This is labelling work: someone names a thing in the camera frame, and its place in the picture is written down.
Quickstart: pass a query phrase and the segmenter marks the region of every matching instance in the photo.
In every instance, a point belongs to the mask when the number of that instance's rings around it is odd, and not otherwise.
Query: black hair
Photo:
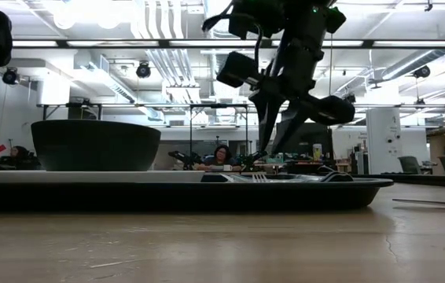
[[[230,152],[230,148],[227,145],[219,145],[218,147],[215,148],[214,151],[214,158],[217,158],[217,152],[220,149],[225,149],[226,150],[226,158],[224,159],[224,161],[228,161],[229,159],[231,159],[231,152]]]
[[[19,146],[19,145],[15,145],[13,148],[18,150],[18,154],[15,156],[15,158],[17,158],[17,159],[25,159],[25,158],[28,157],[29,151],[25,147]]]

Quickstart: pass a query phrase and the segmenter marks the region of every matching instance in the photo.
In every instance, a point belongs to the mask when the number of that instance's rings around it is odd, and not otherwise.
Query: black bowl
[[[31,129],[47,171],[147,171],[161,137],[151,127],[84,119],[39,121]]]

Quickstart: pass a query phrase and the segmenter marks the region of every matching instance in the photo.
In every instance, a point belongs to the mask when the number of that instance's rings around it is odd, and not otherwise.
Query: desk
[[[445,188],[291,215],[0,215],[0,282],[445,282]]]

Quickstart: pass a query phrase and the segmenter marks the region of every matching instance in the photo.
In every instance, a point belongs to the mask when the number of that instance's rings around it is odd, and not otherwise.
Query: black tray
[[[305,211],[363,208],[392,180],[0,184],[0,211]]]

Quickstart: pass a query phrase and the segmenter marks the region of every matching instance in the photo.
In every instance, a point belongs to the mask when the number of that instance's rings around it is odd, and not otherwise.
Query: robotic arm
[[[334,125],[353,120],[352,104],[335,96],[322,99],[308,93],[315,87],[312,79],[317,62],[324,53],[325,33],[334,33],[346,18],[333,0],[235,0],[218,16],[207,19],[202,29],[208,31],[222,19],[229,19],[229,32],[246,39],[247,32],[259,35],[254,60],[237,52],[228,56],[219,69],[217,80],[239,87],[251,85],[249,97],[259,118],[259,151],[267,147],[281,105],[289,101],[282,113],[287,130],[274,139],[272,153],[279,153],[289,137],[310,118],[317,123]],[[258,70],[258,48],[263,36],[283,31],[277,52],[266,70]]]

